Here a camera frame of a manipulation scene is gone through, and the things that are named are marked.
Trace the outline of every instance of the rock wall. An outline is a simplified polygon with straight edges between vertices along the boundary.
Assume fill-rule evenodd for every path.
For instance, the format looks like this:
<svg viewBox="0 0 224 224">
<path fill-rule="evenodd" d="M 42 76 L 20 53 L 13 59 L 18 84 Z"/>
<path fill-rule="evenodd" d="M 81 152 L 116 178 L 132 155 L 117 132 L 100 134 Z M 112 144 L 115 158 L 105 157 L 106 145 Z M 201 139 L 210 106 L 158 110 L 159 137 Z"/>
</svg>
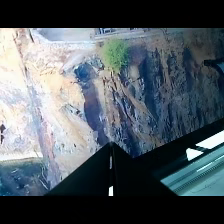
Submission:
<svg viewBox="0 0 224 224">
<path fill-rule="evenodd" d="M 224 115 L 223 30 L 128 40 L 130 63 L 106 69 L 95 48 L 33 42 L 1 29 L 1 152 L 43 154 L 51 187 L 109 141 L 136 157 Z"/>
</svg>

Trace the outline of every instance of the display screen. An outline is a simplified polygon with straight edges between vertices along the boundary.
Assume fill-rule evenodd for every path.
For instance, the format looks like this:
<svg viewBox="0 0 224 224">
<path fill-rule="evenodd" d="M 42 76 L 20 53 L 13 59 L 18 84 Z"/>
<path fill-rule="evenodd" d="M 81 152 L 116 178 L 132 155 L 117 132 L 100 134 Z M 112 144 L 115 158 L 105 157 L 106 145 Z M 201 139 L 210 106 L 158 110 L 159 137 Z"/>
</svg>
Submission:
<svg viewBox="0 0 224 224">
<path fill-rule="evenodd" d="M 0 29 L 0 194 L 43 195 L 108 142 L 138 157 L 223 118 L 223 64 L 204 63 L 222 58 L 221 28 Z"/>
</svg>

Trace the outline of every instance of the green tree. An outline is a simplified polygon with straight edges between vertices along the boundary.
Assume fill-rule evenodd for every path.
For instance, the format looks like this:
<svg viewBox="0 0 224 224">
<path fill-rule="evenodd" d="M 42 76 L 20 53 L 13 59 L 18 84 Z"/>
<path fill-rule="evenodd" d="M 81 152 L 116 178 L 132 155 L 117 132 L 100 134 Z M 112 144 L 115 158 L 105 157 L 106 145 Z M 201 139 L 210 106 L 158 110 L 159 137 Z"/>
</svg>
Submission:
<svg viewBox="0 0 224 224">
<path fill-rule="evenodd" d="M 119 73 L 128 64 L 128 45 L 124 40 L 111 39 L 105 42 L 102 56 L 104 64 Z"/>
</svg>

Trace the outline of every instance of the shrub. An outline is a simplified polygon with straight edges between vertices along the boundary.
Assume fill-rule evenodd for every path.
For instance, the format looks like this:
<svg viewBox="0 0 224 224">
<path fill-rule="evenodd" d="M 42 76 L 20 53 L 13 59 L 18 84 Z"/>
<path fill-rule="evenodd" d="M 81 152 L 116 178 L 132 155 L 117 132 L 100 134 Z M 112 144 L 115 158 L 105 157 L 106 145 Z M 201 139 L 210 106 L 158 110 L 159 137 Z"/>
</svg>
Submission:
<svg viewBox="0 0 224 224">
<path fill-rule="evenodd" d="M 102 49 L 103 62 L 107 67 L 119 73 L 122 66 L 128 64 L 128 46 L 124 40 L 111 39 Z"/>
</svg>

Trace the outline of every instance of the green bush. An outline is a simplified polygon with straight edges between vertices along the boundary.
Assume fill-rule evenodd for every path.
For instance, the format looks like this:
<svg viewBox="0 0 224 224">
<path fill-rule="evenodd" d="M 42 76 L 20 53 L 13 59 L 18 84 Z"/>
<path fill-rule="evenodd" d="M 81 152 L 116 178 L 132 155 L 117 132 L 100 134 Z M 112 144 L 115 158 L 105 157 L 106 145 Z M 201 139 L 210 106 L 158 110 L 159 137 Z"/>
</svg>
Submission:
<svg viewBox="0 0 224 224">
<path fill-rule="evenodd" d="M 119 73 L 128 64 L 128 46 L 124 40 L 111 39 L 102 49 L 103 62 L 107 67 Z"/>
</svg>

